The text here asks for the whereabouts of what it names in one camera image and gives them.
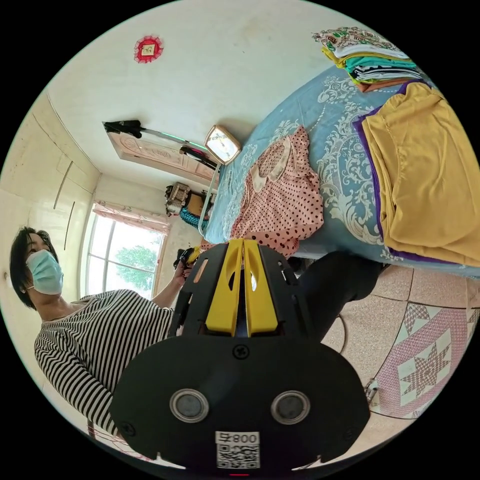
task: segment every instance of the woman's hand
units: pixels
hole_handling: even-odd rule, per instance
[[[190,272],[192,271],[191,267],[185,267],[183,262],[180,262],[178,264],[178,267],[175,270],[175,273],[173,275],[173,281],[180,285],[181,287],[184,286],[185,280],[188,278],[190,275]]]

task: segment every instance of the black and white striped shirt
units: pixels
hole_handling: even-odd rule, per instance
[[[173,310],[131,290],[84,297],[85,306],[44,322],[35,357],[58,393],[82,415],[116,435],[109,413],[120,375],[140,352],[164,340]]]

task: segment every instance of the surgical mask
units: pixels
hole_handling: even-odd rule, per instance
[[[48,250],[40,250],[32,253],[26,259],[26,266],[31,271],[33,286],[45,295],[59,295],[64,286],[64,274],[55,257]]]

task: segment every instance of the blue bedspread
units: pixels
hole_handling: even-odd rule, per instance
[[[235,161],[222,168],[205,239],[213,244],[230,239],[250,167],[269,145],[303,125],[310,139],[309,162],[320,177],[324,224],[300,243],[298,256],[319,258],[347,250],[378,262],[480,278],[480,268],[395,257],[382,242],[372,171],[352,121],[383,105],[399,87],[361,93],[336,66],[300,87],[255,128]]]

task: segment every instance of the teal clothing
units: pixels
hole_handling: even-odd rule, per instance
[[[390,60],[389,58],[381,58],[379,56],[354,56],[345,61],[345,70],[352,73],[355,67],[377,66],[390,68],[414,69],[417,66],[408,60]]]

